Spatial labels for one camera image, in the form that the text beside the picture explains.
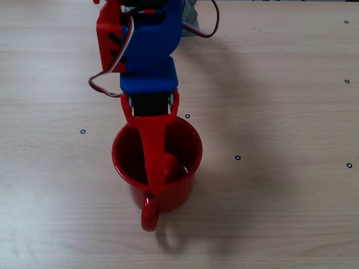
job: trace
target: mug handle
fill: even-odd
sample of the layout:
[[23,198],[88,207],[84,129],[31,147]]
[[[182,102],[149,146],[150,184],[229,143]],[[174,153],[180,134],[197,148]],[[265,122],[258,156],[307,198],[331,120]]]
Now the mug handle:
[[157,201],[152,195],[144,194],[141,224],[145,231],[154,231],[158,221]]

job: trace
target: cable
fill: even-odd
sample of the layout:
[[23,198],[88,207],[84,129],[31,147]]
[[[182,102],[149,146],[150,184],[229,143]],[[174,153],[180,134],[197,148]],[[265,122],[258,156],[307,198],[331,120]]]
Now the cable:
[[128,29],[128,33],[126,35],[126,38],[122,44],[122,46],[119,48],[118,52],[116,53],[116,56],[113,57],[112,61],[110,62],[109,66],[101,71],[100,73],[98,73],[95,76],[92,76],[89,78],[89,85],[91,86],[92,89],[94,89],[95,91],[98,92],[102,92],[103,94],[106,94],[107,96],[113,97],[113,98],[118,98],[121,97],[122,94],[113,94],[112,92],[109,92],[108,90],[106,90],[105,88],[98,86],[97,84],[95,84],[93,82],[93,80],[101,75],[107,74],[107,73],[112,73],[112,71],[116,68],[118,62],[121,60],[123,54],[125,53],[128,44],[131,41],[132,35],[134,34],[134,29],[135,29],[135,23],[134,23],[134,19],[130,16],[130,27]]
[[219,24],[219,8],[218,8],[217,3],[215,2],[215,0],[211,0],[211,1],[213,3],[213,5],[215,7],[215,11],[217,13],[217,21],[215,23],[215,27],[214,27],[214,30],[213,30],[212,33],[206,34],[206,33],[202,32],[201,30],[193,27],[192,25],[190,25],[190,24],[188,24],[186,22],[182,22],[183,28],[188,30],[189,32],[197,35],[197,36],[202,37],[202,38],[210,38],[211,36],[213,36],[215,34],[215,32],[217,32],[217,28],[218,28],[218,24]]

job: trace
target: wood grain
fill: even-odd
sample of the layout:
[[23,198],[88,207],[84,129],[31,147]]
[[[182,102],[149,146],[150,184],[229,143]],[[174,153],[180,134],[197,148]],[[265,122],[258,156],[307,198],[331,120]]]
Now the wood grain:
[[112,166],[120,103],[87,85],[100,7],[1,1],[1,269],[359,267],[359,6],[218,5],[173,55],[195,189],[146,233]]

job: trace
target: mug rim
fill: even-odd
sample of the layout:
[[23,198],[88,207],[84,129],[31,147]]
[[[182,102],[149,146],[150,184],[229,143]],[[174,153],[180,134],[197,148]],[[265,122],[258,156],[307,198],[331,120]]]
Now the mug rim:
[[[188,180],[188,178],[192,177],[195,173],[195,171],[197,171],[200,163],[201,163],[201,160],[202,160],[202,141],[201,141],[201,138],[197,132],[197,130],[195,129],[195,127],[193,127],[188,121],[180,118],[177,116],[176,118],[176,122],[180,122],[181,124],[185,125],[187,129],[189,129],[189,131],[191,132],[191,134],[193,135],[193,138],[196,142],[196,147],[197,147],[197,152],[198,152],[198,155],[195,159],[195,162],[193,164],[193,166],[191,167],[191,169],[188,171],[188,173],[181,179],[175,181],[175,182],[172,182],[172,183],[169,183],[169,184],[165,184],[164,186],[164,190],[167,190],[167,189],[171,189],[171,188],[174,188],[180,184],[182,184],[182,182]],[[116,154],[116,148],[118,146],[118,143],[119,143],[119,139],[121,138],[121,136],[129,129],[130,127],[128,126],[128,124],[126,124],[125,126],[123,126],[121,128],[121,130],[117,133],[114,141],[113,141],[113,145],[112,145],[112,162],[113,162],[113,165],[116,169],[116,171],[119,173],[119,175],[130,185],[134,186],[134,187],[137,187],[137,188],[140,188],[144,191],[147,191],[147,192],[150,192],[150,186],[149,185],[146,185],[146,184],[143,184],[143,183],[139,183],[135,180],[133,180],[127,173],[125,173],[125,171],[123,171],[123,169],[121,168],[121,166],[119,165],[119,162],[118,162],[118,159],[117,159],[117,154]]]

